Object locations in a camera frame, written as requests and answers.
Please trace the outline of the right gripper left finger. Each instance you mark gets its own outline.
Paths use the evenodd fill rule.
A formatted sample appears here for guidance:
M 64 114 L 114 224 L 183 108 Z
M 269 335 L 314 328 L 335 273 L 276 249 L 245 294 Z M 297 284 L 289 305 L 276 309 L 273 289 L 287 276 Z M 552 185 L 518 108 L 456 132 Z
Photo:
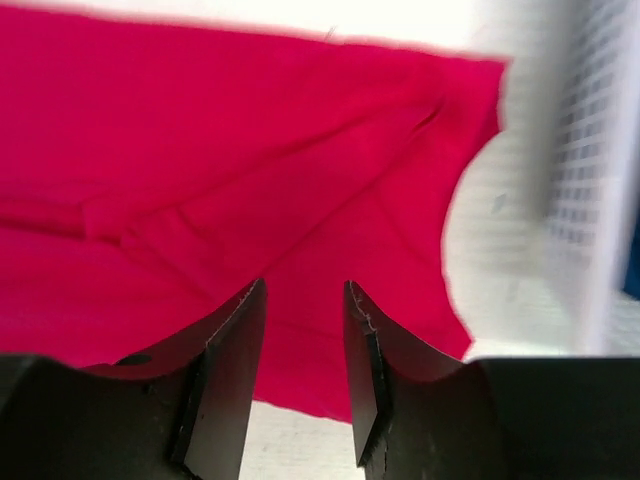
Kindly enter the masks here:
M 119 362 L 1 359 L 5 479 L 235 479 L 266 321 L 256 280 Z

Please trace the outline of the pink t shirt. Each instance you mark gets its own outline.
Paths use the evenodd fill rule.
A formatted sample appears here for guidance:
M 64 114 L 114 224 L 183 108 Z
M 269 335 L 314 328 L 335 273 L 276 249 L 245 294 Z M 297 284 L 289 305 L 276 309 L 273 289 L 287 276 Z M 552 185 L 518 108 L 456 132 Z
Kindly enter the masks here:
M 112 363 L 268 288 L 255 395 L 346 421 L 342 288 L 445 353 L 503 61 L 1 8 L 1 348 Z

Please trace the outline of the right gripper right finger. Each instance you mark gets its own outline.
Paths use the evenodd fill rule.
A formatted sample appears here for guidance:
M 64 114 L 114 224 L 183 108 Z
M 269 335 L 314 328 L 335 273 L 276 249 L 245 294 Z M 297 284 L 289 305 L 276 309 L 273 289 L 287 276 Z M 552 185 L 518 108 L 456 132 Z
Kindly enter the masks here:
M 344 286 L 357 465 L 369 479 L 635 479 L 635 357 L 458 361 Z

